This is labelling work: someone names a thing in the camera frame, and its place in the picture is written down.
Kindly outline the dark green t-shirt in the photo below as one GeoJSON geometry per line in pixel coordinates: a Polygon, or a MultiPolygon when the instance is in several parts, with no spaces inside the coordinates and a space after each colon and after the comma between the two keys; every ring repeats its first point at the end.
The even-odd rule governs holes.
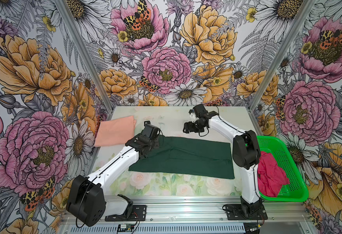
{"type": "Polygon", "coordinates": [[[172,136],[161,136],[160,143],[129,171],[234,179],[229,143],[172,136]]]}

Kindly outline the green plastic laundry basket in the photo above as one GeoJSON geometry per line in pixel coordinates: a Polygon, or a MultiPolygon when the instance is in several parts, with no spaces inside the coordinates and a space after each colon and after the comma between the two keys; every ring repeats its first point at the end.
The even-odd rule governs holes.
{"type": "Polygon", "coordinates": [[[275,202],[305,202],[309,195],[308,189],[285,143],[273,136],[258,136],[257,140],[260,150],[273,155],[290,181],[282,186],[276,197],[261,194],[262,199],[275,202]]]}

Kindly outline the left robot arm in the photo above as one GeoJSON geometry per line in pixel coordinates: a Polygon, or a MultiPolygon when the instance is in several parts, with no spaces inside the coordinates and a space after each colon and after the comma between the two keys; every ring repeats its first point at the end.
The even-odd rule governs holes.
{"type": "Polygon", "coordinates": [[[76,222],[92,227],[108,216],[123,220],[136,217],[132,200],[123,195],[106,197],[105,192],[130,166],[160,146],[161,132],[146,121],[144,129],[128,140],[108,163],[86,177],[79,175],[73,180],[66,210],[76,218],[76,222]]]}

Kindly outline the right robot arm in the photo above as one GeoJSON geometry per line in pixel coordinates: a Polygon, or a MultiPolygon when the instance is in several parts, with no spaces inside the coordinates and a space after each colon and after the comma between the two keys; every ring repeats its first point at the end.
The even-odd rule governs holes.
{"type": "Polygon", "coordinates": [[[255,219],[263,208],[258,185],[258,165],[261,151],[257,135],[225,121],[219,112],[208,112],[203,104],[189,110],[190,122],[184,123],[183,132],[203,133],[213,129],[232,143],[232,159],[240,168],[242,181],[241,205],[238,209],[244,219],[255,219]]]}

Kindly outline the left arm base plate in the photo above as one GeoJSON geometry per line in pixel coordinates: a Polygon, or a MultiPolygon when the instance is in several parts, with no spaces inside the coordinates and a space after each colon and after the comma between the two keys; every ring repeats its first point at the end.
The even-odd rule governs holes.
{"type": "Polygon", "coordinates": [[[147,205],[133,205],[131,212],[122,215],[110,215],[105,217],[106,222],[136,222],[145,221],[147,214],[147,205]]]}

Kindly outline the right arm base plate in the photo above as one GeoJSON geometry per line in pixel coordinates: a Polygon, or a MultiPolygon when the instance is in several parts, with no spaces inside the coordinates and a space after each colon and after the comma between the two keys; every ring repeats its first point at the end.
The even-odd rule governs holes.
{"type": "Polygon", "coordinates": [[[222,206],[222,210],[226,213],[228,220],[268,220],[268,216],[264,206],[261,206],[258,211],[254,212],[248,217],[244,216],[240,204],[225,204],[222,206]]]}

